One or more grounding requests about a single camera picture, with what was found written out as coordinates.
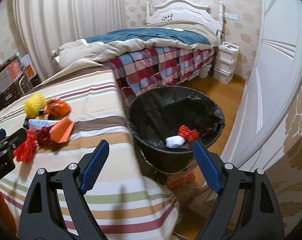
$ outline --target white container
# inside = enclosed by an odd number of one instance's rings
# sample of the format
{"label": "white container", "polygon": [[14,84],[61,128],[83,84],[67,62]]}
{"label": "white container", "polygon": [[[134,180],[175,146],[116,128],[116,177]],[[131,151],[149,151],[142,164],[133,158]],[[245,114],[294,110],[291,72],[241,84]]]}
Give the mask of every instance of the white container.
{"label": "white container", "polygon": [[213,78],[217,79],[223,83],[228,84],[233,78],[233,71],[232,72],[224,72],[222,70],[214,68]]}
{"label": "white container", "polygon": [[219,70],[222,70],[224,72],[232,72],[235,68],[236,60],[234,62],[227,61],[223,58],[216,58],[215,66],[214,68],[217,68]]}
{"label": "white container", "polygon": [[208,65],[205,65],[203,66],[201,69],[200,69],[200,72],[199,72],[199,77],[200,78],[206,78],[208,76],[208,73],[210,71],[212,67],[212,64],[208,64]]}
{"label": "white container", "polygon": [[222,45],[229,45],[229,48],[225,48],[224,46],[219,46],[217,57],[227,60],[229,62],[236,61],[239,53],[239,46],[234,45],[229,42],[223,42]]}

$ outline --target white curtain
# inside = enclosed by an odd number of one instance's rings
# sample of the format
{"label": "white curtain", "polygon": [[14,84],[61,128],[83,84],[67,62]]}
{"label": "white curtain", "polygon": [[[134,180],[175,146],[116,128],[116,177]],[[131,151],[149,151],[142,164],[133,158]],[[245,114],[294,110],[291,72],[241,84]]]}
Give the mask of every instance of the white curtain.
{"label": "white curtain", "polygon": [[13,5],[16,25],[42,81],[58,72],[52,50],[126,25],[123,0],[13,0]]}

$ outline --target white plastic drawer unit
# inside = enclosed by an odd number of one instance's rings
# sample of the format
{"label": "white plastic drawer unit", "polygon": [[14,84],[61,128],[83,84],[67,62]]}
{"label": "white plastic drawer unit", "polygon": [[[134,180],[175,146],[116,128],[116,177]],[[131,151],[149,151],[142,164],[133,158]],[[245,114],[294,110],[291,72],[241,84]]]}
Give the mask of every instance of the white plastic drawer unit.
{"label": "white plastic drawer unit", "polygon": [[236,60],[234,62],[227,61],[223,58],[216,58],[215,68],[223,70],[224,72],[232,72],[235,68]]}
{"label": "white plastic drawer unit", "polygon": [[223,83],[229,83],[233,78],[233,71],[232,72],[224,72],[222,70],[214,68],[213,78],[217,79]]}
{"label": "white plastic drawer unit", "polygon": [[239,46],[229,42],[223,42],[219,46],[217,57],[222,58],[228,62],[235,62],[239,53]]}

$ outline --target wall socket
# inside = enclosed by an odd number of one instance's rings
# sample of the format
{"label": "wall socket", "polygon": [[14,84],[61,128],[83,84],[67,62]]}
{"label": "wall socket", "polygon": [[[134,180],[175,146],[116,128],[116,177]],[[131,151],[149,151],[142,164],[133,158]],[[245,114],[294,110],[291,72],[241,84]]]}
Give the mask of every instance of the wall socket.
{"label": "wall socket", "polygon": [[237,21],[239,19],[238,15],[231,14],[231,13],[224,13],[224,17],[227,19],[235,20],[235,21]]}

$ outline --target tan blanket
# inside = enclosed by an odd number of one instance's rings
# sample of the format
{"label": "tan blanket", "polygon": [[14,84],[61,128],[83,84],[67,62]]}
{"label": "tan blanket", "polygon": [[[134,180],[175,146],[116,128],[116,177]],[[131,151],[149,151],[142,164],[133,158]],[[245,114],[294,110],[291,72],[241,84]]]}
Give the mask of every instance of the tan blanket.
{"label": "tan blanket", "polygon": [[210,30],[210,28],[196,22],[174,20],[147,25],[145,27],[178,28],[196,32],[205,36],[209,40],[210,45],[200,43],[189,45],[178,40],[160,38],[149,39],[147,41],[143,41],[141,39],[130,39],[126,41],[112,41],[107,44],[101,44],[101,42],[87,44],[84,39],[81,39],[74,42],[68,42],[60,46],[53,52],[52,57],[58,57],[59,67],[60,69],[64,69],[82,58],[90,59],[95,62],[105,62],[126,52],[134,52],[152,47],[175,47],[181,49],[205,50],[220,45],[220,40],[212,30]]}

